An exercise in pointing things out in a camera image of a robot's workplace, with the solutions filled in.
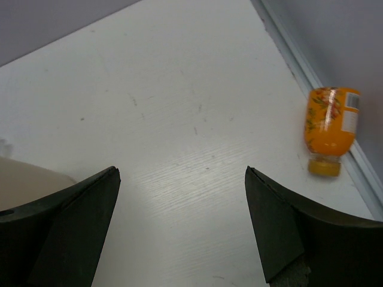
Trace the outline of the orange juice bottle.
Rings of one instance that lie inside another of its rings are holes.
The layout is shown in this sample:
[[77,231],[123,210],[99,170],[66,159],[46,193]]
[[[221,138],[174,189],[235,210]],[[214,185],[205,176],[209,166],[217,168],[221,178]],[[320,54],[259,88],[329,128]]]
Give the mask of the orange juice bottle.
[[309,92],[304,140],[309,150],[308,170],[337,177],[341,157],[354,143],[360,92],[346,87],[321,87]]

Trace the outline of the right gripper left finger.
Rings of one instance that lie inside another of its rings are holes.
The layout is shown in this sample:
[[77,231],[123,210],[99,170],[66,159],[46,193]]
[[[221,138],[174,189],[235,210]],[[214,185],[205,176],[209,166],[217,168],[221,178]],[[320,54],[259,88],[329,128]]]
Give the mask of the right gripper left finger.
[[1,286],[91,286],[120,182],[111,166],[1,211]]

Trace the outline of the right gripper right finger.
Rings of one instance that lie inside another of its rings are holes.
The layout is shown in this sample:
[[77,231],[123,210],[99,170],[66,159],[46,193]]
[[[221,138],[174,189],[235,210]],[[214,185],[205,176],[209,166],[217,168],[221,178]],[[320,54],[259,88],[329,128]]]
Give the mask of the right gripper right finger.
[[301,196],[255,168],[245,191],[270,286],[381,286],[382,223]]

